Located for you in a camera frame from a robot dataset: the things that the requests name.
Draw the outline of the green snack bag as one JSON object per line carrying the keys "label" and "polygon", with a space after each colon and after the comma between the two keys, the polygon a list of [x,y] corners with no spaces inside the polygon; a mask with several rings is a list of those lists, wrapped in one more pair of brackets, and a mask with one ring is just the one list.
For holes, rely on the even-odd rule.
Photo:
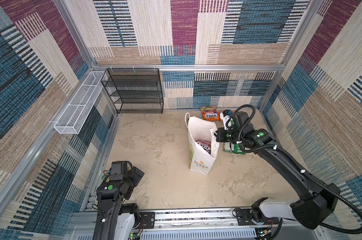
{"label": "green snack bag", "polygon": [[224,143],[224,151],[231,152],[234,154],[245,155],[245,153],[241,151],[241,149],[239,148],[238,144],[233,144],[233,143]]}

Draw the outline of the purple Fox's berries candy bag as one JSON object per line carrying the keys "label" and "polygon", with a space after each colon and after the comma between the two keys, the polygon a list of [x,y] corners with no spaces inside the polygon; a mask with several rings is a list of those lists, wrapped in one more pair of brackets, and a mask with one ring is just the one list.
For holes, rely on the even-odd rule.
{"label": "purple Fox's berries candy bag", "polygon": [[197,144],[199,144],[208,154],[211,154],[211,142],[205,140],[197,140]]}

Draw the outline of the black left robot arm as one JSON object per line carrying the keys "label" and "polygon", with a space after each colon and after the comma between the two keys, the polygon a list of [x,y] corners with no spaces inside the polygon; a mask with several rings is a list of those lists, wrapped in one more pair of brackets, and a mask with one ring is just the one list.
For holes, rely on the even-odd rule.
{"label": "black left robot arm", "polygon": [[94,240],[128,240],[133,228],[141,221],[137,204],[124,204],[144,172],[129,161],[113,162],[96,190],[97,220]]}

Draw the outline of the white floral paper bag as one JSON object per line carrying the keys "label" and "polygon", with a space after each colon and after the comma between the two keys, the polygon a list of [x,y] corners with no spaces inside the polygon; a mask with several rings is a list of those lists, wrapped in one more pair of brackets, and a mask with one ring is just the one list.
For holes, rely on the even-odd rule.
{"label": "white floral paper bag", "polygon": [[208,175],[218,154],[219,143],[214,135],[216,124],[186,113],[184,121],[188,131],[190,170]]}

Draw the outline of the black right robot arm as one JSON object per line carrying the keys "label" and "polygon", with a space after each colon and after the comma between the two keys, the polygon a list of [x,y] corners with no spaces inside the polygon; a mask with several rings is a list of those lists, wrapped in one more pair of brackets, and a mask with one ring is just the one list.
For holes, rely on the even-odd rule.
{"label": "black right robot arm", "polygon": [[220,117],[223,127],[214,133],[217,142],[238,145],[242,153],[254,153],[269,163],[295,190],[296,200],[278,201],[267,197],[256,201],[250,210],[252,221],[262,224],[265,218],[283,218],[299,222],[308,229],[315,229],[335,210],[337,197],[327,192],[340,190],[335,184],[326,184],[310,175],[300,163],[294,161],[280,143],[266,129],[256,130],[251,123],[255,107],[249,115],[240,109],[224,110]]}

